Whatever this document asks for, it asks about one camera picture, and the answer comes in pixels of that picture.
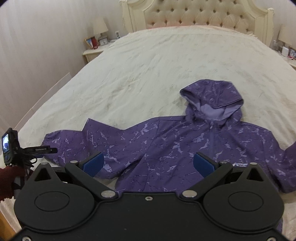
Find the hood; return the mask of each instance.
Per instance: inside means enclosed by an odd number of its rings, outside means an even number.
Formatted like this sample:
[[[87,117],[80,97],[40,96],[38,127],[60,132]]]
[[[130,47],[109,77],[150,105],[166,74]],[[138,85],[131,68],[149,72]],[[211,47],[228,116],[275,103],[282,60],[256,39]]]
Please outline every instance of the hood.
[[[199,80],[180,91],[188,101],[186,119],[202,118],[225,123],[232,116],[240,121],[243,99],[231,82]]]

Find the black mount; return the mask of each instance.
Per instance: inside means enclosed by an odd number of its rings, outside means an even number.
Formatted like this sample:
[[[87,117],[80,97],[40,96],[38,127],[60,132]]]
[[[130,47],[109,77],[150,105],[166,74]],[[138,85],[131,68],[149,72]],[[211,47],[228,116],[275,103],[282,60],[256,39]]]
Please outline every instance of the black mount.
[[[215,169],[180,196],[119,197],[78,163],[40,164],[15,202],[23,229],[12,240],[287,241],[276,231],[283,201],[259,165]]]

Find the lamp shade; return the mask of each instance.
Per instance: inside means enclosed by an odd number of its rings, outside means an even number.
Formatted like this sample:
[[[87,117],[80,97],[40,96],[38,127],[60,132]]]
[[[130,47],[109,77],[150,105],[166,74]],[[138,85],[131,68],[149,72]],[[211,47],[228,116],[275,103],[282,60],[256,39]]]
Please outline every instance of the lamp shade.
[[[279,40],[286,43],[287,45],[292,45],[290,40],[290,31],[287,26],[282,25],[279,32]]]
[[[108,28],[103,18],[97,18],[93,21],[94,35],[101,34],[108,31]]]

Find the picture frame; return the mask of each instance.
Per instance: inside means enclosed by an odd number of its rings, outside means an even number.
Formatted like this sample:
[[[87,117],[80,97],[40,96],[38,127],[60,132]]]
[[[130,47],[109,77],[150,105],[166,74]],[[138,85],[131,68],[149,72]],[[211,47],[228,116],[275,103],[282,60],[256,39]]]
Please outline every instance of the picture frame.
[[[89,39],[85,39],[84,41],[86,42],[87,46],[88,46],[90,49],[94,49],[94,46],[93,46],[92,41],[91,41],[91,38],[89,38]]]
[[[291,48],[289,49],[289,58],[295,59],[296,60],[296,50]]]
[[[99,43],[100,43],[100,46],[104,46],[104,45],[107,45],[109,42],[108,42],[108,38],[105,37],[105,38],[102,38],[99,40]]]
[[[117,39],[120,39],[121,38],[119,31],[116,31],[115,34],[116,34],[116,38]]]

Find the blue gripper pad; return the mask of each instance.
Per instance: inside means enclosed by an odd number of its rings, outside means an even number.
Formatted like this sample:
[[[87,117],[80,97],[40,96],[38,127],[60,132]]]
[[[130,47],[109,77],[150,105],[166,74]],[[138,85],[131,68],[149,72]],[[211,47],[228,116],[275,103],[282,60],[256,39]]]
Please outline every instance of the blue gripper pad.
[[[196,153],[193,157],[193,166],[203,177],[210,175],[216,170],[216,166],[210,162],[214,161],[201,153]]]
[[[91,177],[94,177],[103,168],[103,166],[104,155],[102,152],[89,156],[78,164],[78,167]]]

